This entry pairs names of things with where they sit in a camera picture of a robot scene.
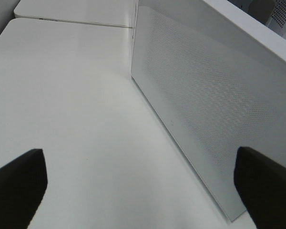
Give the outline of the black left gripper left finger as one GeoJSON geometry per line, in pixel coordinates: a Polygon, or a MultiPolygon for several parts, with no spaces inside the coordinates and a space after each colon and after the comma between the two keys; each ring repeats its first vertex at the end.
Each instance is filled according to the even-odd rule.
{"type": "Polygon", "coordinates": [[[48,185],[42,149],[32,149],[0,168],[0,229],[26,229],[48,185]]]}

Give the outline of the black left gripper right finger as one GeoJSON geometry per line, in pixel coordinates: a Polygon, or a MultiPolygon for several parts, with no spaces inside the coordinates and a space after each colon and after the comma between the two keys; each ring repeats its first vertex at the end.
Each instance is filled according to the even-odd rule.
{"type": "Polygon", "coordinates": [[[258,229],[286,229],[286,167],[242,146],[237,150],[234,185],[258,229]]]}

